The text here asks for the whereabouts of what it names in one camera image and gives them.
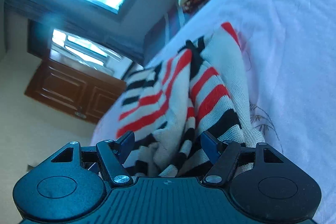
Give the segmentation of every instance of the circular pad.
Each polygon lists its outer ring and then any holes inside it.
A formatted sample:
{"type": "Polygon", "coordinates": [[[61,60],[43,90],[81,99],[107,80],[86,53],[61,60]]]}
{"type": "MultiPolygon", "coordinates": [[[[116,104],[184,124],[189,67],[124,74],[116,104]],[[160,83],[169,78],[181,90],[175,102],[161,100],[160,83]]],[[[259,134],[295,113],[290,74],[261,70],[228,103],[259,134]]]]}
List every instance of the circular pad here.
{"type": "Polygon", "coordinates": [[[46,198],[63,198],[76,190],[77,183],[69,177],[55,176],[42,180],[37,191],[46,198]]]}
{"type": "Polygon", "coordinates": [[[287,199],[297,192],[296,184],[286,178],[271,177],[263,179],[258,185],[259,191],[269,198],[287,199]]]}

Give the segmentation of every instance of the door handle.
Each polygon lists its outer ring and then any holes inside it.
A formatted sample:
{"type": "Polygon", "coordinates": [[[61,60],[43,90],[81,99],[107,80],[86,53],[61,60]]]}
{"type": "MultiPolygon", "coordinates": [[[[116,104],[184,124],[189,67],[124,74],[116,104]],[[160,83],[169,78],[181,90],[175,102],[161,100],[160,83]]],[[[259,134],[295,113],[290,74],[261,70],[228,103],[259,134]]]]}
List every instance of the door handle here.
{"type": "Polygon", "coordinates": [[[75,112],[75,115],[77,117],[80,117],[81,119],[86,119],[86,115],[84,115],[83,113],[81,113],[82,110],[83,110],[83,108],[81,106],[78,107],[78,111],[75,112]]]}

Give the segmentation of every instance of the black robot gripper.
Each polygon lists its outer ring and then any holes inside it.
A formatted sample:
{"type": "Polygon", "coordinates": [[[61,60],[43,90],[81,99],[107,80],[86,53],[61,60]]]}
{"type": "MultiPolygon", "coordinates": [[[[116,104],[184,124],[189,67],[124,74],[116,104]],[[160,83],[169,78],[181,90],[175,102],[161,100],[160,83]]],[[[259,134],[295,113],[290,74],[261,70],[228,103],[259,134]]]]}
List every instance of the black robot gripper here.
{"type": "Polygon", "coordinates": [[[70,142],[16,183],[21,223],[315,223],[320,187],[270,145],[242,147],[208,132],[201,145],[213,164],[206,175],[133,181],[122,166],[132,131],[92,147],[70,142]],[[96,172],[84,168],[87,162],[96,172]]]}

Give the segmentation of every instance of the black stripe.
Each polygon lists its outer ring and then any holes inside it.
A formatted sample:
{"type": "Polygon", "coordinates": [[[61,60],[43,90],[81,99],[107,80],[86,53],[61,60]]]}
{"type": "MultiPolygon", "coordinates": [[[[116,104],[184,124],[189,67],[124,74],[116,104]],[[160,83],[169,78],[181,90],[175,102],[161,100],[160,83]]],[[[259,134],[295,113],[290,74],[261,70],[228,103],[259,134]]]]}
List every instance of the black stripe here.
{"type": "Polygon", "coordinates": [[[187,48],[187,46],[183,46],[181,49],[179,49],[178,51],[177,51],[177,53],[179,54],[180,52],[182,52],[183,50],[185,50],[187,48]]]}
{"type": "Polygon", "coordinates": [[[224,114],[221,116],[218,122],[216,122],[212,127],[210,127],[208,131],[215,138],[219,138],[226,131],[228,131],[231,127],[235,125],[239,125],[240,129],[242,128],[237,113],[232,108],[230,108],[224,112],[224,114]]]}
{"type": "Polygon", "coordinates": [[[201,135],[196,138],[196,141],[193,143],[193,146],[191,147],[188,159],[194,155],[198,150],[202,149],[201,146],[201,135]]]}
{"type": "Polygon", "coordinates": [[[134,176],[136,174],[134,166],[126,167],[125,169],[130,176],[134,176]]]}
{"type": "Polygon", "coordinates": [[[132,61],[132,63],[128,66],[128,69],[124,72],[120,80],[125,81],[126,77],[128,77],[129,72],[134,68],[135,65],[136,63],[132,61]]]}
{"type": "Polygon", "coordinates": [[[168,122],[165,121],[162,125],[160,125],[157,129],[164,129],[167,126],[168,122]]]}
{"type": "Polygon", "coordinates": [[[181,177],[202,177],[206,175],[206,173],[209,172],[209,170],[212,167],[212,163],[210,161],[207,161],[205,163],[202,163],[201,165],[196,166],[195,168],[187,171],[181,177]]]}
{"type": "Polygon", "coordinates": [[[172,164],[175,165],[175,167],[180,170],[182,165],[185,163],[185,161],[187,160],[187,156],[186,154],[179,152],[175,155],[172,164]]]}
{"type": "Polygon", "coordinates": [[[141,139],[139,141],[136,141],[134,143],[134,147],[132,150],[138,150],[140,146],[146,146],[148,147],[150,144],[157,142],[157,140],[154,138],[153,134],[149,134],[144,139],[141,139]]]}
{"type": "MultiPolygon", "coordinates": [[[[232,108],[230,108],[225,111],[221,118],[218,120],[218,122],[216,122],[212,127],[207,129],[207,131],[211,133],[215,138],[219,138],[235,125],[239,125],[240,128],[242,127],[239,122],[237,113],[232,108]]],[[[199,135],[191,148],[188,158],[194,155],[201,148],[201,135],[199,135]]]]}
{"type": "Polygon", "coordinates": [[[193,79],[198,74],[204,60],[195,45],[190,40],[187,40],[185,44],[187,48],[190,49],[193,53],[190,64],[190,79],[193,79]]]}
{"type": "Polygon", "coordinates": [[[136,71],[130,73],[130,75],[127,77],[127,79],[130,78],[130,77],[132,77],[133,75],[136,75],[136,74],[139,73],[139,72],[143,72],[143,71],[147,71],[147,70],[152,70],[152,69],[153,69],[153,68],[147,68],[147,69],[142,69],[142,70],[136,70],[136,71]]]}
{"type": "Polygon", "coordinates": [[[138,88],[147,88],[149,86],[154,86],[155,83],[157,82],[158,78],[159,78],[161,68],[162,68],[162,63],[157,65],[155,67],[155,69],[153,70],[155,72],[154,80],[147,81],[146,79],[142,79],[142,80],[135,81],[133,83],[130,83],[127,86],[126,91],[133,90],[133,89],[138,89],[138,88]]]}
{"type": "Polygon", "coordinates": [[[134,96],[134,97],[130,97],[130,98],[126,98],[124,101],[123,101],[123,106],[125,105],[129,105],[129,104],[133,104],[135,102],[137,102],[139,100],[139,97],[140,96],[134,96]]]}
{"type": "Polygon", "coordinates": [[[146,79],[143,79],[143,80],[139,80],[139,81],[135,81],[135,82],[133,82],[133,83],[130,83],[130,84],[127,86],[127,88],[126,88],[126,91],[141,88],[141,87],[143,87],[143,85],[144,85],[145,83],[146,83],[146,79]]]}
{"type": "Polygon", "coordinates": [[[135,166],[134,166],[134,169],[135,169],[135,173],[143,173],[145,175],[148,174],[148,163],[145,162],[145,161],[142,161],[142,160],[137,160],[135,162],[135,166]]]}
{"type": "Polygon", "coordinates": [[[149,86],[154,86],[155,83],[158,81],[158,78],[159,78],[159,74],[160,74],[160,71],[162,69],[162,63],[160,63],[159,65],[157,65],[154,69],[154,72],[155,72],[155,76],[154,76],[154,80],[150,80],[150,81],[147,81],[143,87],[144,88],[147,88],[149,86]]]}
{"type": "Polygon", "coordinates": [[[205,49],[205,44],[204,44],[204,37],[198,38],[198,43],[197,43],[197,50],[199,53],[202,52],[202,50],[205,49]]]}
{"type": "Polygon", "coordinates": [[[193,141],[195,138],[195,128],[188,128],[183,136],[183,142],[186,140],[193,141]]]}

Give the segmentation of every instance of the red stripe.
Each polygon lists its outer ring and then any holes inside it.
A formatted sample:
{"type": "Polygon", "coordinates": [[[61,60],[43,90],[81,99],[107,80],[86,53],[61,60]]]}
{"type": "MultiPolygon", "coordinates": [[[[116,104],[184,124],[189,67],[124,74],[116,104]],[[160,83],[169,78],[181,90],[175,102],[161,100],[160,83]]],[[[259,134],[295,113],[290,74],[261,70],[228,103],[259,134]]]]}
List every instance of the red stripe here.
{"type": "MultiPolygon", "coordinates": [[[[173,61],[173,58],[170,58],[167,62],[167,71],[166,71],[165,76],[163,78],[162,85],[164,85],[166,83],[166,81],[168,80],[168,77],[169,77],[170,71],[171,71],[172,61],[173,61]]],[[[150,96],[140,98],[140,100],[138,101],[138,105],[135,108],[133,108],[129,111],[126,111],[126,112],[124,112],[120,115],[119,121],[126,118],[128,115],[132,114],[133,112],[135,112],[136,110],[138,110],[142,106],[155,104],[160,99],[161,95],[162,95],[162,90],[156,95],[150,95],[150,96]]]]}
{"type": "Polygon", "coordinates": [[[196,96],[205,84],[206,81],[210,79],[210,77],[218,75],[217,70],[215,70],[214,67],[207,68],[207,70],[203,73],[203,75],[199,78],[199,80],[196,82],[196,84],[193,86],[190,92],[190,99],[193,102],[193,105],[195,105],[196,96]]]}
{"type": "Polygon", "coordinates": [[[149,115],[143,116],[141,117],[139,120],[131,122],[128,125],[125,125],[124,127],[120,128],[117,132],[117,137],[122,136],[123,134],[125,134],[125,132],[127,130],[132,130],[132,131],[138,131],[141,128],[154,123],[158,118],[160,118],[162,115],[164,115],[166,113],[166,111],[168,110],[168,106],[169,106],[169,98],[171,95],[171,89],[172,86],[174,84],[174,81],[176,79],[176,77],[178,76],[178,74],[181,72],[181,70],[183,70],[191,61],[191,57],[192,57],[192,52],[191,50],[186,50],[183,55],[181,56],[181,58],[179,59],[174,74],[167,86],[167,90],[166,90],[166,101],[164,102],[164,104],[161,106],[161,108],[149,115]]]}
{"type": "Polygon", "coordinates": [[[171,70],[171,64],[173,62],[173,58],[170,58],[167,62],[167,71],[166,71],[166,74],[165,74],[165,77],[163,77],[163,80],[162,80],[162,85],[164,85],[166,83],[166,81],[168,80],[168,77],[170,75],[170,70],[171,70]]]}
{"type": "Polygon", "coordinates": [[[193,107],[188,107],[187,119],[190,117],[195,117],[195,111],[193,107]]]}
{"type": "Polygon", "coordinates": [[[238,36],[235,30],[233,29],[232,25],[229,22],[225,22],[221,26],[224,30],[226,30],[232,36],[232,38],[236,41],[238,47],[240,47],[239,42],[238,42],[238,36]]]}
{"type": "Polygon", "coordinates": [[[209,114],[212,109],[215,107],[215,105],[218,103],[220,98],[223,96],[229,96],[229,93],[226,89],[226,87],[222,84],[217,85],[204,99],[204,101],[199,106],[199,110],[196,117],[196,127],[198,126],[198,123],[204,116],[209,114]]]}
{"type": "Polygon", "coordinates": [[[151,105],[151,104],[155,104],[158,102],[158,100],[160,99],[161,95],[162,95],[162,90],[159,91],[159,93],[155,94],[155,95],[149,95],[143,98],[140,98],[138,101],[138,105],[129,110],[126,111],[124,113],[122,113],[119,117],[119,121],[121,121],[122,119],[126,118],[128,115],[132,114],[133,112],[135,112],[139,107],[141,106],[147,106],[147,105],[151,105]]]}

